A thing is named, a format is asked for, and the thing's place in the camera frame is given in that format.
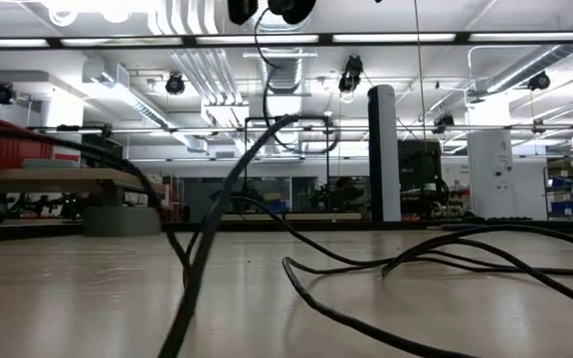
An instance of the white pillar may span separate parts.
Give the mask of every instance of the white pillar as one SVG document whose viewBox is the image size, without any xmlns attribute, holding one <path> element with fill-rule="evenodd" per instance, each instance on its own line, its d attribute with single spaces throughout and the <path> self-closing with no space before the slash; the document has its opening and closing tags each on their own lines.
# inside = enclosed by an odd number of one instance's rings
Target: white pillar
<svg viewBox="0 0 573 358">
<path fill-rule="evenodd" d="M 503 95 L 490 97 L 469 109 L 475 124 L 509 123 L 509 103 Z M 473 211 L 483 218 L 515 217 L 516 182 L 509 130 L 468 134 L 468 161 Z"/>
<path fill-rule="evenodd" d="M 73 96 L 63 94 L 42 102 L 41 109 L 42 125 L 56 127 L 59 125 L 83 125 L 84 103 Z M 55 135 L 60 139 L 81 142 L 80 134 Z M 54 159 L 81 161 L 81 154 L 77 150 L 55 147 Z"/>
</svg>

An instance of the red tool box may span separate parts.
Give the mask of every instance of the red tool box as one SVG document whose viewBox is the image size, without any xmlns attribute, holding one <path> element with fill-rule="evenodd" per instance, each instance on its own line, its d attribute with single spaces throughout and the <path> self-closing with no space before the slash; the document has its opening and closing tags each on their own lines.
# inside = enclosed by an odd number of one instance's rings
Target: red tool box
<svg viewBox="0 0 573 358">
<path fill-rule="evenodd" d="M 26 128 L 0 120 L 0 128 Z M 0 169 L 23 168 L 25 159 L 52 159 L 53 146 L 29 140 L 0 137 Z"/>
</svg>

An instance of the ceiling-mounted camera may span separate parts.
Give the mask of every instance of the ceiling-mounted camera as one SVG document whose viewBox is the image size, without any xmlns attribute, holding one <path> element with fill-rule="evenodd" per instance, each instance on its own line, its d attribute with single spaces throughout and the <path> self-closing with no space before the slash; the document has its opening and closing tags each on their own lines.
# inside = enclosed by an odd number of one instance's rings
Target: ceiling-mounted camera
<svg viewBox="0 0 573 358">
<path fill-rule="evenodd" d="M 165 89 L 172 95 L 182 94 L 185 92 L 183 76 L 178 73 L 170 74 L 169 80 L 167 80 L 167 84 L 165 85 Z"/>
<path fill-rule="evenodd" d="M 17 93 L 13 90 L 10 83 L 0 84 L 0 104 L 11 105 L 17 101 Z"/>
<path fill-rule="evenodd" d="M 269 10 L 288 24 L 299 24 L 313 11 L 315 0 L 269 0 Z M 246 23 L 258 11 L 258 0 L 228 0 L 229 19 L 236 25 Z"/>
<path fill-rule="evenodd" d="M 455 125 L 455 118 L 449 112 L 446 112 L 435 118 L 435 126 L 433 134 L 442 134 L 446 131 L 446 127 Z"/>
<path fill-rule="evenodd" d="M 342 77 L 339 80 L 339 90 L 342 93 L 350 93 L 355 91 L 361 82 L 361 78 L 359 76 L 363 71 L 364 67 L 362 65 L 362 60 L 358 55 L 351 55 L 346 62 L 344 72 L 342 73 Z"/>
<path fill-rule="evenodd" d="M 546 90 L 551 85 L 551 79 L 545 72 L 542 72 L 527 82 L 527 87 L 530 90 Z"/>
</svg>

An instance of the wooden shelf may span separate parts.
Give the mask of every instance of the wooden shelf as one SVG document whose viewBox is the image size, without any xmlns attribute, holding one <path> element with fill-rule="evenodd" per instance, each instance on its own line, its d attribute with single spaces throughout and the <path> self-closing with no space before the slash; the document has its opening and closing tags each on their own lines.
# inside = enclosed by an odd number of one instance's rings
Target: wooden shelf
<svg viewBox="0 0 573 358">
<path fill-rule="evenodd" d="M 111 184 L 126 191 L 143 193 L 140 180 L 114 169 L 3 169 L 0 170 L 0 193 L 101 193 Z M 161 184 L 153 184 L 157 193 Z"/>
</svg>

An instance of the tangled cable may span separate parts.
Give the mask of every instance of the tangled cable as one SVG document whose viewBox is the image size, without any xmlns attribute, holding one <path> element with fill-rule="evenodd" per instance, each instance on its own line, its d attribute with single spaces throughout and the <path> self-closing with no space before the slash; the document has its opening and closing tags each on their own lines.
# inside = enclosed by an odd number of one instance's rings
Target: tangled cable
<svg viewBox="0 0 573 358">
<path fill-rule="evenodd" d="M 264 144 L 273 137 L 280 129 L 291 125 L 298 121 L 296 117 L 293 116 L 285 116 L 284 118 L 278 120 L 275 124 L 273 124 L 252 146 L 252 148 L 246 152 L 238 163 L 234 166 L 231 170 L 225 182 L 223 184 L 223 189 L 220 192 L 218 198 L 216 198 L 214 205 L 210 213 L 203 219 L 201 223 L 200 231 L 194 233 L 188 247 L 187 251 L 185 252 L 181 245 L 176 240 L 175 234 L 171 229 L 166 231 L 167 240 L 172 247 L 175 255 L 179 259 L 180 263 L 183 265 L 183 275 L 185 277 L 184 281 L 186 283 L 185 292 L 182 295 L 181 301 L 179 303 L 178 310 L 176 312 L 176 316 L 173 320 L 172 326 L 167 334 L 163 347 L 161 348 L 158 357 L 160 358 L 175 358 L 177 357 L 182 343 L 184 341 L 185 335 L 189 328 L 189 324 L 193 319 L 194 312 L 196 309 L 196 304 L 198 300 L 198 296 L 200 293 L 200 288 L 202 285 L 203 274 L 205 271 L 205 267 L 207 264 L 207 260 L 209 259 L 209 254 L 211 248 L 214 244 L 216 233 L 218 232 L 218 225 L 220 222 L 220 218 L 224 213 L 225 207 L 229 203 L 230 200 L 240 200 L 251 203 L 262 211 L 267 213 L 271 216 L 283 229 L 291 233 L 297 239 L 301 240 L 302 242 L 310 245 L 312 248 L 320 251 L 321 253 L 333 258 L 341 263 L 348 265 L 347 267 L 342 268 L 330 268 L 330 269 L 316 269 L 316 268 L 309 268 L 305 265 L 302 265 L 295 261 L 292 258 L 284 258 L 283 259 L 283 267 L 285 269 L 286 275 L 288 276 L 289 281 L 297 291 L 297 293 L 301 296 L 301 298 L 314 310 L 318 311 L 319 313 L 329 317 L 332 320 L 335 320 L 341 324 L 349 326 L 363 334 L 366 334 L 374 339 L 377 339 L 383 343 L 389 344 L 395 348 L 401 349 L 403 351 L 416 354 L 422 357 L 469 357 L 468 355 L 450 352 L 434 347 L 430 347 L 424 344 L 420 344 L 417 342 L 410 341 L 408 339 L 402 338 L 400 336 L 394 335 L 392 333 L 388 333 L 383 331 L 379 328 L 373 327 L 363 321 L 360 321 L 356 318 L 350 317 L 348 315 L 342 314 L 333 310 L 330 307 L 323 305 L 322 303 L 316 301 L 301 285 L 297 276 L 293 272 L 292 268 L 301 269 L 309 273 L 313 274 L 333 274 L 333 273 L 343 273 L 349 271 L 356 271 L 356 270 L 364 270 L 364 269 L 375 269 L 379 267 L 382 268 L 383 274 L 390 272 L 392 269 L 398 267 L 401 264 L 405 263 L 415 263 L 415 262 L 428 262 L 428 263 L 435 263 L 446 265 L 449 267 L 457 268 L 457 269 L 465 269 L 472 272 L 484 272 L 484 273 L 528 273 L 534 278 L 538 279 L 542 283 L 550 286 L 551 288 L 557 290 L 558 292 L 568 296 L 569 298 L 573 299 L 573 289 L 561 284 L 560 282 L 554 280 L 553 278 L 549 277 L 549 274 L 556 274 L 556 275 L 568 275 L 573 276 L 573 269 L 566 269 L 566 268 L 532 268 L 525 264 L 524 262 L 520 261 L 519 259 L 515 258 L 514 256 L 502 251 L 500 249 L 494 248 L 490 245 L 474 242 L 468 239 L 462 239 L 463 237 L 467 237 L 470 235 L 482 234 L 482 233 L 489 233 L 489 232 L 496 232 L 496 231 L 517 231 L 517 232 L 527 232 L 527 233 L 535 233 L 540 235 L 549 236 L 555 239 L 563 240 L 568 243 L 573 244 L 573 237 L 549 230 L 526 227 L 526 226 L 493 226 L 493 227 L 483 227 L 483 228 L 475 228 L 470 229 L 458 233 L 451 233 L 444 236 L 440 236 L 431 240 L 426 241 L 425 243 L 419 244 L 414 248 L 406 251 L 405 253 L 401 254 L 395 258 L 389 259 L 381 259 L 375 261 L 356 261 L 350 258 L 345 258 L 340 256 L 322 245 L 316 243 L 315 241 L 307 238 L 303 234 L 296 231 L 293 227 L 291 227 L 288 223 L 282 220 L 279 216 L 271 212 L 269 208 L 263 205 L 260 202 L 257 202 L 253 199 L 244 198 L 244 197 L 234 197 L 231 198 L 231 193 L 233 191 L 233 186 L 236 183 L 236 180 L 241 175 L 243 170 L 249 163 L 254 159 L 254 157 L 258 154 L 260 149 L 264 146 Z M 112 156 L 110 152 L 103 148 L 98 148 L 88 144 L 81 144 L 70 142 L 67 140 L 57 139 L 54 137 L 44 136 L 40 134 L 36 134 L 33 132 L 28 131 L 21 131 L 17 129 L 8 129 L 8 128 L 0 128 L 0 136 L 5 137 L 12 137 L 20 140 L 32 140 L 42 143 L 47 143 L 51 145 L 58 145 L 64 146 L 67 148 L 79 150 L 82 152 L 92 152 L 96 154 L 103 154 Z M 160 200 L 158 199 L 156 193 L 154 192 L 151 184 L 147 180 L 147 178 L 136 168 L 132 163 L 127 160 L 116 158 L 120 160 L 126 171 L 134 174 L 137 176 L 142 186 L 147 194 L 149 194 L 150 200 L 152 205 L 160 212 Z M 482 261 L 469 259 L 465 257 L 461 257 L 454 254 L 443 253 L 436 251 L 435 249 L 447 246 L 447 245 L 464 245 L 464 246 L 471 246 L 480 248 L 482 250 L 488 251 L 496 256 L 499 256 L 511 264 L 513 267 L 510 266 L 503 266 L 491 263 L 485 263 Z M 193 251 L 196 251 L 193 260 L 190 260 Z M 433 257 L 426 257 L 426 256 L 441 256 L 444 258 L 473 264 L 476 267 L 471 267 L 455 262 L 450 262 L 442 259 L 437 259 Z"/>
</svg>

